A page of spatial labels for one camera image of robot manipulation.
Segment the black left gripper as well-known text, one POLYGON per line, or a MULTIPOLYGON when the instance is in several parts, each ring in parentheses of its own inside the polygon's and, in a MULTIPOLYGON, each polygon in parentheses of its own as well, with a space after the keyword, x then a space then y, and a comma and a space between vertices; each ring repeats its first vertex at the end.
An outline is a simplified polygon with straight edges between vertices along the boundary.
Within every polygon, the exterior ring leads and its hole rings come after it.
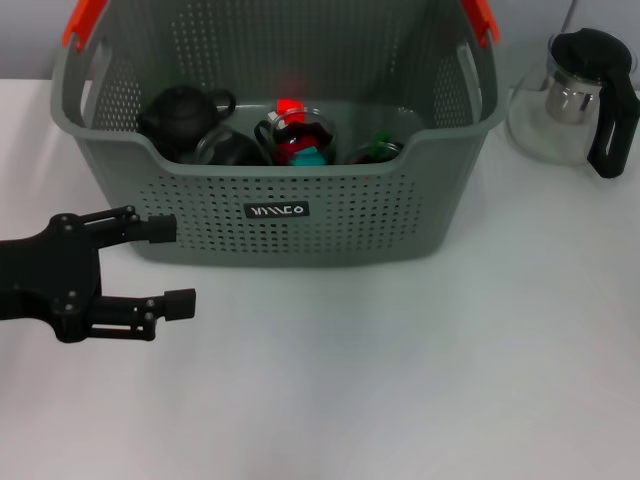
POLYGON ((63 343, 88 337, 153 341, 159 319, 195 316, 196 290, 146 298, 97 297, 98 248, 176 239, 173 215, 143 220, 132 205, 81 216, 55 215, 40 233, 1 243, 1 319, 41 320, 63 343))

